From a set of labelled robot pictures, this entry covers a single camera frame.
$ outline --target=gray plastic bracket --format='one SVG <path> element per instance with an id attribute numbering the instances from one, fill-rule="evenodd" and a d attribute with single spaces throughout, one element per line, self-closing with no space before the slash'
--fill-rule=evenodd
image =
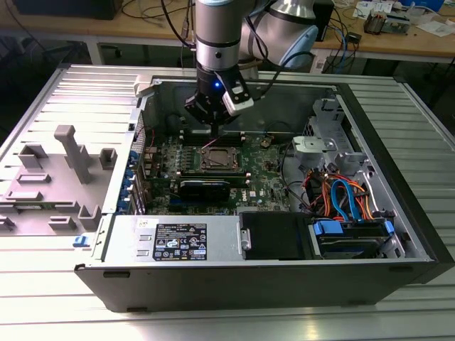
<path id="1" fill-rule="evenodd" d="M 11 231 L 14 227 L 14 223 L 8 217 L 0 216 L 0 231 Z"/>
<path id="2" fill-rule="evenodd" d="M 56 205 L 55 209 L 59 213 L 76 213 L 80 210 L 80 205 L 77 201 L 73 201 L 72 203 L 64 204 L 64 205 Z"/>
<path id="3" fill-rule="evenodd" d="M 73 169 L 80 183 L 89 183 L 90 173 L 88 172 L 87 159 L 80 152 L 80 148 L 74 139 L 75 132 L 76 129 L 74 126 L 59 125 L 54 132 L 54 137 L 63 145 L 68 160 L 73 165 Z"/>
<path id="4" fill-rule="evenodd" d="M 103 148 L 101 150 L 99 159 L 102 169 L 105 171 L 110 171 L 115 167 L 115 162 L 117 161 L 117 152 L 113 148 Z"/>
<path id="5" fill-rule="evenodd" d="M 55 230 L 68 230 L 68 229 L 76 229 L 76 224 L 72 217 L 64 217 L 64 216 L 54 216 L 49 218 L 50 221 L 48 222 L 49 226 Z"/>
<path id="6" fill-rule="evenodd" d="M 18 155 L 26 169 L 41 169 L 39 158 L 47 158 L 43 147 L 40 144 L 26 144 Z"/>
<path id="7" fill-rule="evenodd" d="M 95 206 L 95 210 L 92 215 L 89 214 L 85 206 L 82 206 L 77 218 L 87 231 L 96 231 L 101 220 L 100 206 Z"/>

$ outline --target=wooden workbench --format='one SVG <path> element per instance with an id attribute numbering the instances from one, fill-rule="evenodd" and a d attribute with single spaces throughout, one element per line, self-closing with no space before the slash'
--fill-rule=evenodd
<path id="1" fill-rule="evenodd" d="M 158 6 L 159 0 L 143 0 L 149 6 Z M 175 0 L 168 6 L 168 10 L 185 7 L 186 0 Z M 98 43 L 133 43 L 142 45 L 174 45 L 179 46 L 165 18 L 149 23 L 141 19 L 130 18 L 123 13 L 111 21 L 101 21 L 87 18 L 59 18 L 51 16 L 22 16 L 13 7 L 17 19 L 37 38 L 81 40 L 86 42 L 94 63 L 102 63 Z M 352 18 L 353 9 L 338 10 L 342 21 L 349 30 L 361 34 L 362 41 L 358 50 L 359 57 L 449 62 L 455 56 L 455 34 L 440 38 L 431 33 L 411 27 L 407 35 L 381 34 L 372 36 L 363 32 L 364 20 Z M 127 12 L 139 15 L 135 3 L 127 7 Z M 160 8 L 150 10 L 149 15 L 161 14 Z M 440 11 L 444 15 L 455 17 L 455 8 L 443 6 Z M 171 14 L 175 26 L 180 30 L 185 11 Z M 0 1 L 0 35 L 27 36 L 12 19 L 6 5 Z M 314 50 L 322 51 L 322 56 L 333 54 L 340 47 L 334 30 L 328 30 L 324 42 L 317 42 Z"/>

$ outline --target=power supply label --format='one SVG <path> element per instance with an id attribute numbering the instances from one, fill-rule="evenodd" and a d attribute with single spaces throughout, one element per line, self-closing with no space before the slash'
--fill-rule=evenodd
<path id="1" fill-rule="evenodd" d="M 206 261 L 207 224 L 157 224 L 156 261 Z"/>

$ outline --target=cable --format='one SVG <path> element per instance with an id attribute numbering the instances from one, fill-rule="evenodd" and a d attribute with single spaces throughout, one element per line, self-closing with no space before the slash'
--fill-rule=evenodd
<path id="1" fill-rule="evenodd" d="M 336 188 L 337 188 L 338 184 L 342 184 L 344 187 L 346 187 L 346 190 L 348 192 L 350 213 L 352 214 L 353 219 L 360 220 L 360 213 L 359 213 L 357 207 L 355 206 L 353 190 L 346 180 L 338 179 L 332 183 L 331 199 L 332 199 L 333 207 L 335 208 L 335 210 L 338 211 L 338 213 L 340 213 L 340 215 L 343 216 L 343 218 L 346 222 L 349 221 L 348 215 L 340 208 L 340 206 L 336 202 Z"/>
<path id="2" fill-rule="evenodd" d="M 287 122 L 285 122 L 285 121 L 280 121 L 280 120 L 278 120 L 278 121 L 272 121 L 272 122 L 270 122 L 268 125 L 266 125 L 266 127 L 265 127 L 265 129 L 264 129 L 264 133 L 268 133 L 270 127 L 273 126 L 274 124 L 282 124 L 282 125 L 286 126 L 286 128 L 288 128 L 288 129 L 289 129 L 290 131 L 292 131 L 294 134 L 297 134 L 297 133 L 295 132 L 295 130 L 292 128 L 291 124 L 289 124 L 289 123 L 287 123 Z"/>
<path id="3" fill-rule="evenodd" d="M 193 0 L 191 0 L 191 39 L 193 40 L 194 45 L 194 5 Z M 193 51 L 193 67 L 196 68 L 196 51 Z"/>
<path id="4" fill-rule="evenodd" d="M 250 28 L 251 33 L 253 33 L 253 35 L 256 38 L 257 48 L 259 49 L 259 52 L 261 53 L 263 61 L 267 61 L 269 59 L 269 49 L 268 49 L 267 45 L 265 45 L 264 41 L 261 39 L 259 34 L 257 34 L 256 29 L 255 29 L 255 25 L 251 21 L 251 18 L 249 16 L 247 16 L 245 18 L 245 21 L 247 22 L 247 25 Z"/>
<path id="5" fill-rule="evenodd" d="M 182 42 L 182 44 L 184 44 L 187 48 L 194 48 L 193 45 L 191 44 L 188 44 L 185 39 L 183 39 L 180 34 L 178 34 L 176 28 L 174 27 L 174 25 L 172 24 L 172 20 L 171 20 L 171 17 L 169 16 L 169 13 L 168 13 L 168 10 L 166 9 L 166 5 L 164 4 L 164 0 L 161 0 L 161 8 L 163 9 L 163 13 L 164 13 L 164 16 L 166 17 L 166 20 L 168 22 L 168 25 L 171 27 L 171 30 L 173 32 L 173 34 L 177 37 L 177 39 L 180 40 L 180 42 Z"/>
<path id="6" fill-rule="evenodd" d="M 345 61 L 345 58 L 346 58 L 346 51 L 348 50 L 348 45 L 346 44 L 346 37 L 344 36 L 343 32 L 342 32 L 339 28 L 337 28 L 337 27 L 332 27 L 332 26 L 329 26 L 329 28 L 332 28 L 332 29 L 334 29 L 336 32 L 338 32 L 338 33 L 340 34 L 340 36 L 341 36 L 341 39 L 343 40 L 343 42 L 342 42 L 342 45 L 343 45 L 343 47 L 344 47 L 344 49 L 343 49 L 343 54 L 342 54 L 342 56 L 341 56 L 341 61 L 340 61 L 340 63 L 338 64 L 338 67 L 337 67 L 337 69 L 336 69 L 336 71 L 335 71 L 335 73 L 338 74 L 338 73 L 341 71 L 342 65 L 343 65 L 343 63 L 344 63 L 344 61 Z"/>
<path id="7" fill-rule="evenodd" d="M 135 15 L 133 15 L 133 14 L 127 13 L 127 12 L 124 10 L 124 8 L 125 8 L 126 6 L 128 6 L 129 4 L 131 4 L 132 2 L 134 2 L 134 1 L 136 1 L 136 0 L 129 0 L 125 5 L 123 5 L 123 7 L 122 7 L 122 13 L 123 13 L 125 16 L 128 16 L 128 17 L 130 17 L 130 18 L 134 18 L 134 19 L 154 19 L 154 18 L 159 18 L 159 17 L 161 17 L 161 16 L 164 16 L 164 13 L 156 14 L 156 15 L 154 15 L 154 16 L 147 16 L 147 15 L 144 15 L 144 16 L 135 16 Z M 146 9 L 144 9 L 144 12 L 145 12 L 145 11 L 148 11 L 148 10 L 150 10 L 150 9 L 155 9 L 155 8 L 160 8 L 160 7 L 161 7 L 161 6 L 158 6 L 158 7 L 148 7 L 148 8 L 146 8 Z M 172 13 L 175 13 L 175 12 L 178 12 L 178 11 L 182 11 L 182 10 L 184 10 L 184 9 L 186 9 L 186 6 L 185 6 L 185 7 L 181 7 L 181 8 L 179 8 L 179 9 L 174 9 L 174 10 L 172 10 L 172 11 L 169 11 L 168 14 L 172 14 Z"/>
<path id="8" fill-rule="evenodd" d="M 291 56 L 289 56 L 279 67 L 278 71 L 275 73 L 273 76 L 272 80 L 269 82 L 265 90 L 262 92 L 262 96 L 265 96 L 266 93 L 272 88 L 273 84 L 277 81 L 277 78 L 279 77 L 279 74 L 286 68 L 287 63 L 289 63 L 291 60 L 293 60 L 295 57 L 299 57 L 300 55 L 310 55 L 312 58 L 314 57 L 313 53 L 307 52 L 307 51 L 301 51 L 297 52 Z"/>
<path id="9" fill-rule="evenodd" d="M 280 176 L 281 176 L 281 178 L 282 178 L 284 187 L 289 191 L 289 193 L 291 193 L 291 195 L 292 195 L 293 197 L 295 197 L 295 198 L 304 206 L 305 210 L 306 210 L 309 214 L 314 215 L 314 213 L 311 212 L 311 211 L 309 210 L 309 206 L 306 204 L 306 202 L 304 202 L 304 201 L 300 198 L 299 195 L 297 195 L 293 190 L 291 190 L 291 189 L 289 188 L 290 184 L 288 184 L 288 183 L 286 182 L 286 179 L 284 178 L 284 160 L 286 159 L 287 152 L 288 152 L 289 148 L 291 148 L 291 145 L 292 145 L 292 141 L 289 142 L 289 144 L 288 144 L 287 147 L 286 147 L 286 150 L 284 151 L 283 159 L 282 159 L 282 162 L 281 162 L 281 167 L 279 168 L 279 173 L 280 173 Z"/>
<path id="10" fill-rule="evenodd" d="M 14 21 L 30 36 L 30 38 L 33 39 L 33 41 L 35 41 L 35 43 L 43 50 L 43 51 L 46 51 L 46 48 L 44 46 L 41 45 L 41 43 L 38 41 L 38 39 L 35 38 L 35 36 L 33 34 L 30 33 L 30 31 L 24 26 L 21 24 L 21 22 L 16 18 L 16 16 L 14 15 L 13 11 L 11 10 L 11 7 L 9 6 L 9 3 L 8 3 L 8 0 L 4 0 L 4 3 L 6 5 L 6 9 L 8 10 L 10 16 L 14 19 Z M 53 59 L 54 62 L 57 62 L 56 59 L 54 59 L 54 57 L 52 57 L 51 55 L 49 56 L 51 59 Z"/>

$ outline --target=electronic device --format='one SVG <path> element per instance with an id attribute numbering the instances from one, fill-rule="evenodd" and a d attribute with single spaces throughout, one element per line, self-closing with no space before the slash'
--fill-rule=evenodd
<path id="1" fill-rule="evenodd" d="M 112 20 L 123 0 L 13 0 L 20 14 Z"/>
<path id="2" fill-rule="evenodd" d="M 323 41 L 326 37 L 327 26 L 332 17 L 335 4 L 332 0 L 315 0 L 313 5 L 316 20 L 314 24 L 318 27 L 318 36 L 316 41 Z"/>
<path id="3" fill-rule="evenodd" d="M 453 266 L 349 87 L 278 81 L 213 139 L 195 78 L 149 84 L 75 267 L 110 310 L 374 304 Z"/>
<path id="4" fill-rule="evenodd" d="M 19 145 L 1 233 L 96 231 L 75 273 L 117 312 L 374 304 L 450 269 L 345 78 L 240 74 L 258 36 L 305 63 L 312 4 L 196 0 L 196 71 L 140 74 L 127 132 L 97 154 L 70 122 Z"/>
<path id="5" fill-rule="evenodd" d="M 444 0 L 400 0 L 403 6 L 411 6 L 414 2 L 415 6 L 425 6 L 433 11 L 439 11 L 444 5 Z"/>

